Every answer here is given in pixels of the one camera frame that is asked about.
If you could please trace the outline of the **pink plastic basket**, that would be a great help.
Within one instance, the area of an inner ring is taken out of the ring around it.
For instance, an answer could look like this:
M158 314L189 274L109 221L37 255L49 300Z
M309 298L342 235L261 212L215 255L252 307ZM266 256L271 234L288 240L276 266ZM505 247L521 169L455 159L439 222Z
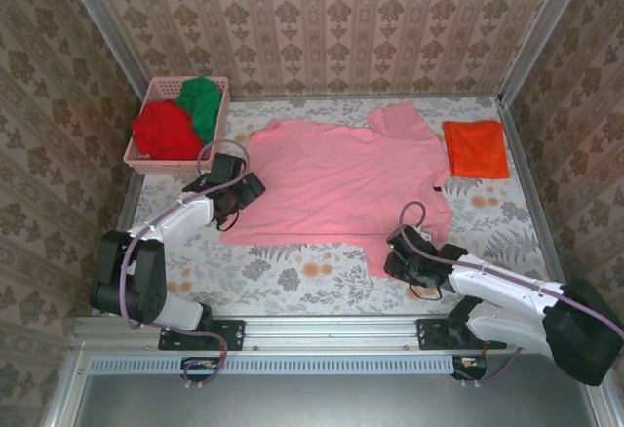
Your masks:
M160 102L176 98L185 81L191 80L192 76L159 76L150 80L146 95L143 98L141 111L149 102ZM218 87L221 95L218 115L216 117L214 139L223 137L225 120L230 104L229 80L224 76L208 76ZM123 160L140 174L195 174L197 173L197 161L193 159L172 160L152 159L143 154L137 147L134 136L131 137L126 148Z

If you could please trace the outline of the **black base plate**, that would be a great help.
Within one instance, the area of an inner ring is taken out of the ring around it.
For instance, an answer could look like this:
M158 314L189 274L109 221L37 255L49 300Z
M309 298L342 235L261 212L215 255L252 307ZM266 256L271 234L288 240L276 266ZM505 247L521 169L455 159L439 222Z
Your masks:
M466 325L451 325L447 319L419 319L415 326L418 346L423 351L507 348L504 342L480 339Z
M211 332L221 336L229 351L241 351L245 338L244 320L214 320ZM213 337L186 335L176 331L161 330L158 349L161 351L217 351L220 343Z

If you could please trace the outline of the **floral tablecloth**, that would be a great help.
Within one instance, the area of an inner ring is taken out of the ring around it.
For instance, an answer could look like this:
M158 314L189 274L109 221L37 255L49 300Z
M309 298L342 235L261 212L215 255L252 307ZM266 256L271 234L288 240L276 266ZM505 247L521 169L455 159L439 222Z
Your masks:
M228 109L225 137L246 143L277 118L363 127L370 112L401 98L235 101ZM441 144L446 120L500 121L495 97L410 101ZM443 193L453 214L448 241L516 273L555 281L545 269L513 158L506 149L510 178L446 181ZM133 174L118 228L126 230L156 216L195 177ZM218 316L442 314L461 298L445 291L438 301L418 299L402 282L370 276L364 251L348 245L227 246L219 242L214 226L205 226L167 253L168 289L211 305Z

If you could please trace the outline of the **slanted aluminium frame post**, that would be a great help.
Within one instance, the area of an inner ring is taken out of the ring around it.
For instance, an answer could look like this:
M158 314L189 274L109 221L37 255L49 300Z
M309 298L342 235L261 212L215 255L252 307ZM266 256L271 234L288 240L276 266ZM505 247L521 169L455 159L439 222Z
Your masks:
M503 106L509 106L520 91L569 2L570 0L544 1L498 92Z
M132 49L130 38L123 31L122 23L115 17L107 0L81 0L99 32L122 68L136 95L144 100L149 86L137 53Z

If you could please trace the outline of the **orange folded t-shirt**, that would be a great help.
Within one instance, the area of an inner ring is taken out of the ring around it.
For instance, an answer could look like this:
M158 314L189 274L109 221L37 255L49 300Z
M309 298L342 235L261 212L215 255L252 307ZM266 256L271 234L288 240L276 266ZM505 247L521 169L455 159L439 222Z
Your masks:
M510 176L503 126L492 120L443 123L453 176L506 179Z

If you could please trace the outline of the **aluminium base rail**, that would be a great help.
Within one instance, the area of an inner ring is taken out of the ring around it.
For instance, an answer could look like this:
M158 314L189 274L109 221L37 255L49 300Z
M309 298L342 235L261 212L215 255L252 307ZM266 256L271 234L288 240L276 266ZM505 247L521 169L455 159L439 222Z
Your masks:
M415 322L440 319L435 315L362 317L236 317L244 320L241 351L276 354L390 353L418 351ZM156 327L131 330L120 317L80 318L73 330L73 344L90 344L100 351L156 351L160 331Z

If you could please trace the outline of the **grey metal panel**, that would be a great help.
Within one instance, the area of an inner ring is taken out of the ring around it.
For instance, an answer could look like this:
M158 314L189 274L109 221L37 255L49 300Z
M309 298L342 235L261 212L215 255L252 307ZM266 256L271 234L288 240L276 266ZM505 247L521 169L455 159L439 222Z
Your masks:
M584 388L539 356L496 380L448 375L89 378L76 427L597 427Z

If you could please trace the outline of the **pink t-shirt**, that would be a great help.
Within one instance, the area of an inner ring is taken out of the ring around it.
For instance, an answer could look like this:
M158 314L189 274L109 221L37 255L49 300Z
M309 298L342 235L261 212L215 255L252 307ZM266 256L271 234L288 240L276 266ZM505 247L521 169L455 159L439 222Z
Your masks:
M381 277L386 239L400 220L420 225L435 246L448 238L448 158L409 101L375 109L364 128L274 119L247 148L266 191L222 234L223 244L353 245Z

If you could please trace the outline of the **green t-shirt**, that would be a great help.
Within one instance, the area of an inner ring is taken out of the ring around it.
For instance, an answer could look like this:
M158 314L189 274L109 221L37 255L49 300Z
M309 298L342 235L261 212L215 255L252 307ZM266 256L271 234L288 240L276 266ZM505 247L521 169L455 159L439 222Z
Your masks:
M218 85L205 77L185 80L175 103L191 116L193 130L199 139L204 144L210 143L215 136L221 103Z

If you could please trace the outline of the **red t-shirt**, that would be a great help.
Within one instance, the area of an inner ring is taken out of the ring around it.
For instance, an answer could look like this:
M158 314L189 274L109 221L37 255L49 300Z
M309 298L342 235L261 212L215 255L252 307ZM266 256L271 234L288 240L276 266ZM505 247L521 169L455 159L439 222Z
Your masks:
M132 123L138 151L155 160L193 160L203 148L190 115L172 100L150 101Z

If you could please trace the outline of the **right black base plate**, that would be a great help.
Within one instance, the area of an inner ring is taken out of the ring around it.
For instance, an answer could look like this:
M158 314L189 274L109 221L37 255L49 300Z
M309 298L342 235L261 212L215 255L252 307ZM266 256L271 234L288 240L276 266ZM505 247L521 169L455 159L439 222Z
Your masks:
M419 319L415 326L418 346L423 351L507 348L504 342L480 339L466 325L451 325L447 319Z

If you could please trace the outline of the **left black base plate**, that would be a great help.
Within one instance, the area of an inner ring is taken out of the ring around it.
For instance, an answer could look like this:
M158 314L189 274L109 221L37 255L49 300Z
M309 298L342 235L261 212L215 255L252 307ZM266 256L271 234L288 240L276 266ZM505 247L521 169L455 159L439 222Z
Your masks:
M229 351L241 351L245 338L244 320L214 320L211 332L221 336ZM213 337L186 335L176 331L161 330L158 349L161 351L217 351L220 343Z

